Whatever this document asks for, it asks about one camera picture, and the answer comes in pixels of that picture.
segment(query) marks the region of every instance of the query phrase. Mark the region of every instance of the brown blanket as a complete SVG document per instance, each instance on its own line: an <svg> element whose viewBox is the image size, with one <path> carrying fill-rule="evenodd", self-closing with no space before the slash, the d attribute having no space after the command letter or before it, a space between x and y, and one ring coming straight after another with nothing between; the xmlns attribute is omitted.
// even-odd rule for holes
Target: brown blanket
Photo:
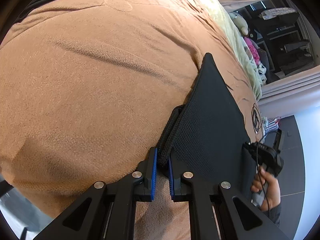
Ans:
<svg viewBox="0 0 320 240"><path fill-rule="evenodd" d="M249 80L198 0L57 0L0 49L0 172L56 217L97 180L119 180L154 146L210 52L255 141ZM188 239L188 206L158 176L138 239Z"/></svg>

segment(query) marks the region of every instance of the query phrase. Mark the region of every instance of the black cable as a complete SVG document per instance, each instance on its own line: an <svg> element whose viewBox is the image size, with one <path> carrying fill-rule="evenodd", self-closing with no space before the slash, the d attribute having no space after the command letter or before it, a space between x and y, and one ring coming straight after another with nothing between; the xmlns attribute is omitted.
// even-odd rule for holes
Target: black cable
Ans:
<svg viewBox="0 0 320 240"><path fill-rule="evenodd" d="M269 205L269 200L268 200L268 198L267 198L266 191L264 190L264 187L263 187L264 185L262 184L262 180L261 180L261 176L260 176L260 171L259 171L259 163L258 163L258 149L259 149L259 144L260 144L260 142L261 142L267 135L268 135L268 133L265 134L265 135L259 140L259 142L257 143L257 151L256 151L256 157L257 157L257 159L256 159L256 163L257 163L257 171L258 171L259 180L260 180L260 183L261 183L261 186L262 186L262 190L263 190L264 196L265 196L265 198L266 198L266 200L267 200L267 204L268 204L268 217L270 218L270 205Z"/></svg>

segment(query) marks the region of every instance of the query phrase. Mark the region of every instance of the stuffed toy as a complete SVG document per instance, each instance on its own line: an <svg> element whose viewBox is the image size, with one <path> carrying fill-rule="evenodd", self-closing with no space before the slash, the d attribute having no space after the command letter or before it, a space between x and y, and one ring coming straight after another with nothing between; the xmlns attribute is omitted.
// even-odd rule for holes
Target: stuffed toy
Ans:
<svg viewBox="0 0 320 240"><path fill-rule="evenodd" d="M242 32L242 34L244 36L247 36L249 32L248 32L248 24L245 21L245 19L236 12L230 12L229 16L233 21L233 23L235 24L235 26L237 26L238 29Z"/></svg>

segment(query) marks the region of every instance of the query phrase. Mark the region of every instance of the sleeve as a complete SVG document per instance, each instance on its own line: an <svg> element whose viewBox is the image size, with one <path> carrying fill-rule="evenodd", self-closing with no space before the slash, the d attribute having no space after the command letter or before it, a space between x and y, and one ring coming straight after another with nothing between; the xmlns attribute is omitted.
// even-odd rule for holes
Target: sleeve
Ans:
<svg viewBox="0 0 320 240"><path fill-rule="evenodd" d="M280 213L281 213L281 203L276 207L270 209L270 217L268 211L263 212L277 227L280 225Z"/></svg>

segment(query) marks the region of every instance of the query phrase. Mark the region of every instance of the clothing pile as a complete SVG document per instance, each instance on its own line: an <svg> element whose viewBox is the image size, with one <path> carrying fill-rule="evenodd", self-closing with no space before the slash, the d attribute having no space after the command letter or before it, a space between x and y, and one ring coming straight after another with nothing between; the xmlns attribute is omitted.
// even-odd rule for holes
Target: clothing pile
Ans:
<svg viewBox="0 0 320 240"><path fill-rule="evenodd" d="M257 51L257 49L259 49L259 46L251 39L244 37L244 41L245 43L248 45L248 48L252 54L252 57L257 65L257 69L255 69L255 71L259 74L259 76L262 79L263 84L265 85L267 82L267 78L266 78L266 67L261 63L260 61L260 56L259 53Z"/></svg>

